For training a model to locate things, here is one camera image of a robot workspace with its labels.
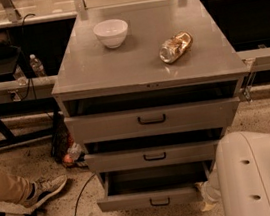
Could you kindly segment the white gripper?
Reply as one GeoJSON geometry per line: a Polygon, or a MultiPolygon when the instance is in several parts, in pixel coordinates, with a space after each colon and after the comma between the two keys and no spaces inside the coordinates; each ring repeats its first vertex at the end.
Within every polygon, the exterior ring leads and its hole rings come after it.
{"type": "Polygon", "coordinates": [[[202,211],[207,212],[213,210],[216,207],[215,203],[221,200],[220,186],[217,183],[211,183],[209,181],[195,183],[195,187],[201,190],[203,201],[202,211]]]}

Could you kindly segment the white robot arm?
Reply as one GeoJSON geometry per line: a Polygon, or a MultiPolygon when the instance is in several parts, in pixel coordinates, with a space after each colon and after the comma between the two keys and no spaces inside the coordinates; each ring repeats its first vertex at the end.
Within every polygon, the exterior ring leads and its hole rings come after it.
{"type": "Polygon", "coordinates": [[[225,216],[270,216],[270,134],[228,133],[215,153],[208,179],[195,185],[204,208],[221,202],[225,216]]]}

